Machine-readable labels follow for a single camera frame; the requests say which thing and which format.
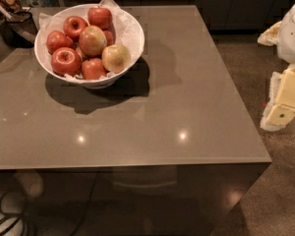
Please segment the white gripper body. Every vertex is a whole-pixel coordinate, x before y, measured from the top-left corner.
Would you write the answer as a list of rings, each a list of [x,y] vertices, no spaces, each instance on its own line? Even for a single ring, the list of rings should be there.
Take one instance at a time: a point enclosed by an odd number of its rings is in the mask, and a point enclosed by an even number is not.
[[[295,4],[281,21],[259,36],[258,43],[265,46],[275,45],[280,59],[295,64]]]

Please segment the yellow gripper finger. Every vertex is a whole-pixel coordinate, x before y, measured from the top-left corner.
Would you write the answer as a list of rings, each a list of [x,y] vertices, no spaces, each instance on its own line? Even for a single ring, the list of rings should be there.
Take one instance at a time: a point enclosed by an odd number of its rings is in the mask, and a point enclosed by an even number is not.
[[[274,132],[285,128],[295,118],[295,64],[290,64],[282,73],[272,73],[268,95],[260,126]]]

